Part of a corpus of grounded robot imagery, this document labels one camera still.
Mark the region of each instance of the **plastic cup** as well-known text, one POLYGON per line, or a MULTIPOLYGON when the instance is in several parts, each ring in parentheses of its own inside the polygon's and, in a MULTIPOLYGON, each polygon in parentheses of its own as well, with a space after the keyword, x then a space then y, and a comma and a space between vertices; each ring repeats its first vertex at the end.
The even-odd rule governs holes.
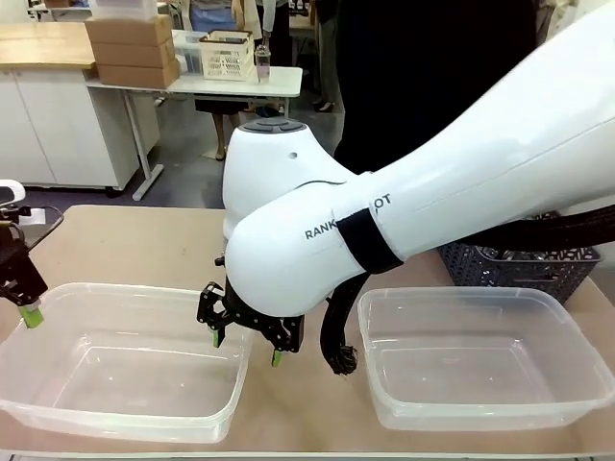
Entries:
POLYGON ((267 84, 271 74, 271 52, 266 46, 259 45, 257 51, 254 52, 254 56, 257 60, 258 81, 267 84))

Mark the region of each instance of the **table leg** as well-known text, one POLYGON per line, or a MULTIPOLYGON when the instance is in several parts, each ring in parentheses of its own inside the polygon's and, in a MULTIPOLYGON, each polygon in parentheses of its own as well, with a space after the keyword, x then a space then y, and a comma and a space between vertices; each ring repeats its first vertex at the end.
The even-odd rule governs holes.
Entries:
POLYGON ((133 129, 133 139, 135 140, 136 152, 138 153, 138 159, 141 163, 141 168, 143 169, 143 175, 145 176, 145 181, 138 187, 136 192, 133 194, 133 200, 139 202, 150 189, 150 187, 154 184, 154 182, 158 179, 158 177, 162 173, 162 170, 164 170, 164 166, 158 164, 154 167, 153 170, 150 169, 150 163, 147 159, 147 152, 145 152, 145 149, 143 148, 141 132, 139 131, 138 125, 136 123, 135 102, 133 101, 133 97, 131 96, 130 91, 122 89, 122 98, 124 99, 124 105, 126 106, 126 111, 128 112, 128 118, 131 121, 131 128, 133 129))

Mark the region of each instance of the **black plastic basket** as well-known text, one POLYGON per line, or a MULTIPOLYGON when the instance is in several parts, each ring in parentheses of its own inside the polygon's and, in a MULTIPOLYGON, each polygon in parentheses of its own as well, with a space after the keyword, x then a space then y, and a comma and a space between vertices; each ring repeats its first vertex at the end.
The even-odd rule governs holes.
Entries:
POLYGON ((453 242, 438 249, 458 286, 535 288, 565 303, 600 262, 593 248, 548 252, 544 260, 491 258, 479 247, 453 242))

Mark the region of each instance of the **floor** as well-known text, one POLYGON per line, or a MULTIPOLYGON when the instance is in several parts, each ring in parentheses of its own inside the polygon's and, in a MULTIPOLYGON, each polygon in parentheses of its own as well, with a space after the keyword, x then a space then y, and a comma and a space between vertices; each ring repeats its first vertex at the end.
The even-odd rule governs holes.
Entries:
MULTIPOLYGON (((330 153, 341 135, 343 114, 315 113, 308 92, 293 101, 290 116, 307 123, 318 141, 330 153)), ((162 163, 164 172, 141 202, 133 201, 133 192, 143 181, 138 172, 126 190, 110 199, 102 191, 29 189, 25 205, 55 206, 64 211, 73 205, 178 206, 222 208, 222 172, 224 163, 202 157, 204 138, 199 127, 209 115, 194 110, 191 101, 168 100, 158 108, 160 143, 149 156, 150 164, 162 163)), ((255 117, 242 114, 243 120, 255 117)))

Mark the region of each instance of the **cabinet door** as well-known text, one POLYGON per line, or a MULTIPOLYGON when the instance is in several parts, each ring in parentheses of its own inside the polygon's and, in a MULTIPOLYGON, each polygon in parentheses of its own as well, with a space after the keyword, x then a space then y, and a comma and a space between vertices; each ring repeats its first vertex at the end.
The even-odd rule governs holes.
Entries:
POLYGON ((12 72, 0 72, 0 178, 30 184, 56 182, 12 72))
POLYGON ((83 73, 28 70, 15 77, 58 184, 117 186, 83 73))

